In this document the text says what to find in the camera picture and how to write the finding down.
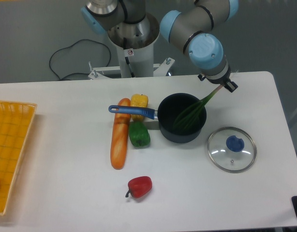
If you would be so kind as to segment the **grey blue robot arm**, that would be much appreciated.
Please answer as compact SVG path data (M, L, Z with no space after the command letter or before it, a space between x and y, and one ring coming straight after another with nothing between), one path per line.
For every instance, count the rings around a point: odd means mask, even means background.
M201 78L233 92L237 85L230 80L223 46L211 31L237 10L236 0L196 0L189 12L172 10L157 21L143 0L90 0L81 13L95 33L106 33L116 47L123 78L153 76L153 46L163 36L200 69Z

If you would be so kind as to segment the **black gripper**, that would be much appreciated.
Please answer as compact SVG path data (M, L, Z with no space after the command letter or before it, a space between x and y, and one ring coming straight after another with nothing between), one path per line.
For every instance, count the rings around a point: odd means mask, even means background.
M230 79L230 74L230 72L226 72L225 74L219 73L218 75L208 76L201 73L198 75L198 78L200 81L207 79L213 84L223 85L225 89L233 93L238 88L238 85Z

